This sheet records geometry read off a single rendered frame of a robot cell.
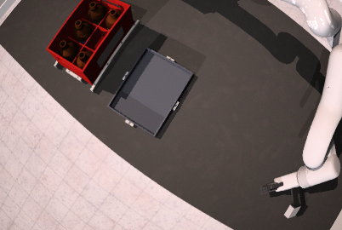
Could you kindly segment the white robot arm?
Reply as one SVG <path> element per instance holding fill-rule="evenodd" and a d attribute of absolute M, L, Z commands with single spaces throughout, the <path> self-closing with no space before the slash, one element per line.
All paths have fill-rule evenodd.
<path fill-rule="evenodd" d="M 332 137 L 342 118 L 342 17 L 327 0 L 282 1 L 299 8 L 310 30 L 325 37 L 332 49 L 322 98 L 303 150 L 305 165 L 299 170 L 300 184 L 307 188 L 338 177 L 341 170 Z"/>

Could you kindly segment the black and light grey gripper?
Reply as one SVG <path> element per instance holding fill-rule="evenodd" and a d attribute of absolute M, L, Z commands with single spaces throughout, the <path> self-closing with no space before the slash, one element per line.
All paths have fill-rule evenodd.
<path fill-rule="evenodd" d="M 300 170 L 300 168 L 299 168 L 299 170 Z M 260 187 L 260 194 L 263 195 L 263 194 L 266 194 L 266 193 L 269 193 L 269 192 L 272 192 L 275 190 L 276 190 L 276 192 L 279 192 L 279 191 L 284 191 L 284 190 L 288 190 L 288 189 L 295 188 L 295 187 L 300 187 L 301 184 L 299 181 L 299 170 L 292 172 L 290 174 L 283 175 L 283 176 L 275 178 L 274 183 L 261 186 Z M 275 189 L 272 189 L 272 188 L 275 188 Z M 304 188 L 304 187 L 302 187 L 302 188 Z"/>

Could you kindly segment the brown bottle with blue band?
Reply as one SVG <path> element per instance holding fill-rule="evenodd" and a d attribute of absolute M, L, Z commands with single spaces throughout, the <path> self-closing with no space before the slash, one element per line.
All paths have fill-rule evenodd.
<path fill-rule="evenodd" d="M 88 22 L 77 20 L 75 22 L 73 35 L 79 43 L 85 44 L 93 31 L 92 26 Z"/>

